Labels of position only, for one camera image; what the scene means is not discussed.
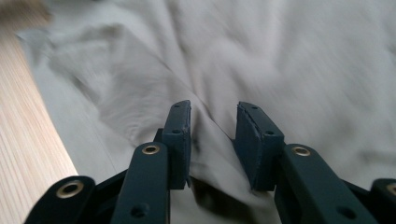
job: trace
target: white fabric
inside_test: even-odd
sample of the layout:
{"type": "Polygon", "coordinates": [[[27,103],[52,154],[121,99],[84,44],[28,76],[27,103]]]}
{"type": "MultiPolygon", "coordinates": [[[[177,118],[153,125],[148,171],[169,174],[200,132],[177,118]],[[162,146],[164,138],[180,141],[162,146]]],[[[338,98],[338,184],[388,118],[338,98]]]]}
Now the white fabric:
{"type": "Polygon", "coordinates": [[[35,80],[80,175],[128,167],[171,104],[189,99],[191,176],[249,207],[214,215],[172,192],[172,223],[275,223],[249,191],[229,137],[236,105],[260,106],[287,143],[316,149],[345,180],[396,178],[396,2],[48,1],[20,33],[35,80]]]}

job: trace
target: screw hole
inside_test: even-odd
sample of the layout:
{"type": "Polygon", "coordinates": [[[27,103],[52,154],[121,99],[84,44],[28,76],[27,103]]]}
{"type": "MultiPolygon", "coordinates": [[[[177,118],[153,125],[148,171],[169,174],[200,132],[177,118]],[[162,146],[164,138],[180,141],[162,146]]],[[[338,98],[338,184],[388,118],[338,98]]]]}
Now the screw hole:
{"type": "Polygon", "coordinates": [[[294,147],[291,150],[293,150],[293,152],[299,156],[309,156],[311,155],[311,152],[303,147],[294,147]]]}
{"type": "Polygon", "coordinates": [[[356,214],[350,208],[339,206],[337,207],[337,212],[348,219],[355,219],[356,214]]]}
{"type": "Polygon", "coordinates": [[[78,188],[78,187],[77,187],[76,184],[74,184],[74,185],[69,185],[69,186],[67,186],[66,188],[64,188],[64,193],[73,192],[73,191],[75,191],[77,188],[78,188]]]}
{"type": "Polygon", "coordinates": [[[79,194],[83,188],[84,184],[81,181],[69,181],[56,191],[56,196],[61,199],[71,198],[79,194]]]}
{"type": "Polygon", "coordinates": [[[393,194],[394,196],[396,196],[396,183],[391,183],[387,185],[387,190],[393,194]]]}
{"type": "Polygon", "coordinates": [[[142,218],[149,214],[149,205],[140,203],[131,209],[131,216],[135,218],[142,218]]]}
{"type": "Polygon", "coordinates": [[[157,146],[148,146],[143,148],[143,153],[146,155],[152,155],[160,151],[160,148],[157,146]]]}

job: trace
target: wood grain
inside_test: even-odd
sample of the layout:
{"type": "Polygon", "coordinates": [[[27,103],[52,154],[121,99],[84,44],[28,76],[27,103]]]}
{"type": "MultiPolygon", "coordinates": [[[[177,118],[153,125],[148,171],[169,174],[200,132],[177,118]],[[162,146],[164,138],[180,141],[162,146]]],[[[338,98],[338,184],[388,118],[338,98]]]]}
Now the wood grain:
{"type": "Polygon", "coordinates": [[[77,174],[15,36],[48,20],[39,1],[0,2],[0,223],[22,223],[50,185],[77,174]]]}

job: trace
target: metal grommet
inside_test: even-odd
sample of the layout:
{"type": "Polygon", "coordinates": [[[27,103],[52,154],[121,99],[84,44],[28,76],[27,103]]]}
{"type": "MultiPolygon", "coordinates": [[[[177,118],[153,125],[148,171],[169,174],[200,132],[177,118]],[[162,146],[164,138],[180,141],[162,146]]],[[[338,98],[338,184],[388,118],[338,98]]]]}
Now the metal grommet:
{"type": "Polygon", "coordinates": [[[84,184],[79,180],[72,180],[65,183],[56,191],[58,198],[66,199],[71,198],[82,191],[84,184]]]}
{"type": "Polygon", "coordinates": [[[396,183],[391,183],[387,185],[387,190],[393,194],[394,196],[396,196],[396,183]]]}
{"type": "Polygon", "coordinates": [[[310,156],[311,155],[311,152],[304,147],[294,147],[291,150],[293,150],[293,152],[299,156],[310,156]]]}
{"type": "Polygon", "coordinates": [[[160,148],[157,146],[147,146],[143,148],[142,152],[146,155],[152,155],[160,151],[160,148]]]}

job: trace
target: wooden surface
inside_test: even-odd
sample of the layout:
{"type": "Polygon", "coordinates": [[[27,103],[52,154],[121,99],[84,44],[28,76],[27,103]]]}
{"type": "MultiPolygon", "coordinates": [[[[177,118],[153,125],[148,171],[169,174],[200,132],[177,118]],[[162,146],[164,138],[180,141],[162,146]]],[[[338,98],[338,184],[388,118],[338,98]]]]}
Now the wooden surface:
{"type": "Polygon", "coordinates": [[[77,174],[14,35],[48,20],[38,1],[0,0],[0,223],[22,223],[50,185],[77,174]]]}

